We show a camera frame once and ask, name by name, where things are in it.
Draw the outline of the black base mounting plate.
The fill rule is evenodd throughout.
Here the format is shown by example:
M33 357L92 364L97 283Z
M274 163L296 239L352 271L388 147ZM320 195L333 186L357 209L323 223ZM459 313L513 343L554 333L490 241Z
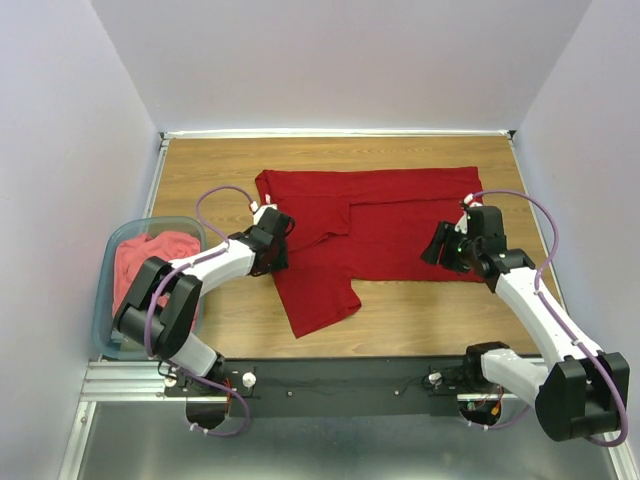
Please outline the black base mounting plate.
M503 390L465 379L460 356L229 359L220 381L176 372L164 393L216 431L246 417L461 416L493 426L505 413Z

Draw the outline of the clear blue plastic bin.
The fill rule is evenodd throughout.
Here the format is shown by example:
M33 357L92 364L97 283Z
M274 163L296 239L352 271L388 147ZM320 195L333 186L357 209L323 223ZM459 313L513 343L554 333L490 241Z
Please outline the clear blue plastic bin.
M117 246L139 234L148 233L153 237L163 231L185 232L201 241L201 251L207 247L202 226L185 216L161 216L128 222L111 235L103 256L92 323L92 339L101 354L117 360L143 360L144 350L123 334L112 329L112 303L114 281L114 259Z

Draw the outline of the dark red t-shirt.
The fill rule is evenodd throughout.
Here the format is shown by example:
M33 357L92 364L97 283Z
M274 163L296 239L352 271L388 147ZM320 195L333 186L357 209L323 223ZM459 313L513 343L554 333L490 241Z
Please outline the dark red t-shirt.
M352 288L367 281L479 282L421 260L442 221L482 188L475 167L375 171L264 170L260 199L292 217L289 265L274 282L295 337L355 314Z

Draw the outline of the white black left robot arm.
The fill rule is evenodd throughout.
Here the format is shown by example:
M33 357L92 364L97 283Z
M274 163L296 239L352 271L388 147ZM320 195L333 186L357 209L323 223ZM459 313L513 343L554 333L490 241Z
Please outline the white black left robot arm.
M294 228L292 217L265 205L248 229L215 248L172 261L145 260L114 314L113 329L144 347L148 357L188 371L197 393L214 393L224 357L192 332L200 299L232 279L287 268L287 237Z

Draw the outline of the pink t-shirt in bin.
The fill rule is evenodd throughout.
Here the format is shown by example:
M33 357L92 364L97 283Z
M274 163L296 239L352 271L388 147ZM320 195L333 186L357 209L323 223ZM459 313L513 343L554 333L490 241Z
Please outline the pink t-shirt in bin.
M199 253L201 241L185 232L163 231L153 237L139 234L121 242L115 251L112 314L121 306L142 264L151 257L169 261Z

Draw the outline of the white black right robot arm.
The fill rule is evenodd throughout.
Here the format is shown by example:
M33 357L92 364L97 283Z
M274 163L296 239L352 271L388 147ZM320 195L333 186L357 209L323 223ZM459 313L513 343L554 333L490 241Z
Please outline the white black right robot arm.
M534 364L502 342L488 342L468 347L461 366L432 372L430 381L474 392L500 386L533 409L543 431L557 442L623 444L629 430L628 362L589 339L551 295L541 269L523 250L508 248L499 208L474 196L462 208L457 223L438 224L422 260L478 276L516 315L544 362Z

